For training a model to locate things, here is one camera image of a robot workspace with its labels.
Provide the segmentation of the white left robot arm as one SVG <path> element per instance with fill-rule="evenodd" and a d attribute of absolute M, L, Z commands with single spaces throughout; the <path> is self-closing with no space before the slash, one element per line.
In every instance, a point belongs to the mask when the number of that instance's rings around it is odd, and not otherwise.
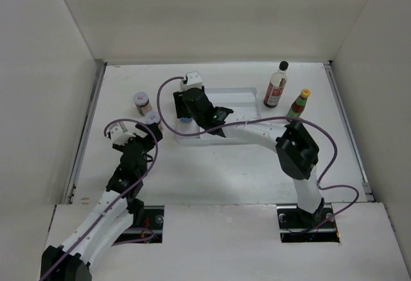
<path fill-rule="evenodd" d="M 149 152 L 158 148 L 162 132 L 157 123 L 135 121 L 139 136 L 127 130 L 126 119 L 117 119 L 104 128 L 113 149 L 121 152 L 119 165 L 101 198 L 82 224 L 59 246 L 48 246 L 41 258 L 41 280 L 92 280 L 104 254 L 128 228 L 144 221 L 144 203 L 137 199 L 143 180 L 157 159 Z"/>

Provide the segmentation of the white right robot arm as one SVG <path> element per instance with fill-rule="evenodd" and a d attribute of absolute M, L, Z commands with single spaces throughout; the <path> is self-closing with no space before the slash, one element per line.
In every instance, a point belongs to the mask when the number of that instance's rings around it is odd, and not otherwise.
<path fill-rule="evenodd" d="M 268 123 L 225 120 L 234 110 L 214 106 L 204 89 L 192 88 L 174 92 L 177 117 L 192 118 L 211 135 L 240 139 L 247 144 L 263 146 L 277 154 L 281 169 L 292 178 L 297 193 L 299 222 L 307 227 L 321 219 L 324 198 L 317 187 L 316 168 L 319 147 L 300 122 Z"/>

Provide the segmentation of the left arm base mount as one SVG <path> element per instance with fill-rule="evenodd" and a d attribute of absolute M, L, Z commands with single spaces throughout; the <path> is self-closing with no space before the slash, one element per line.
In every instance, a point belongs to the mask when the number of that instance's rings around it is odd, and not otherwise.
<path fill-rule="evenodd" d="M 164 206 L 147 206 L 143 216 L 133 222 L 116 240 L 114 245 L 137 243 L 162 243 Z"/>

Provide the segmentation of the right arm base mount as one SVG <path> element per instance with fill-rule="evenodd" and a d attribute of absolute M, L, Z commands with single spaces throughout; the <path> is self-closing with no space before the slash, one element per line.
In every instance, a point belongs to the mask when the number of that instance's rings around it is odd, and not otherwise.
<path fill-rule="evenodd" d="M 339 243 L 331 205 L 325 205 L 319 215 L 312 217 L 299 210 L 296 205 L 278 206 L 280 239 L 282 243 Z"/>

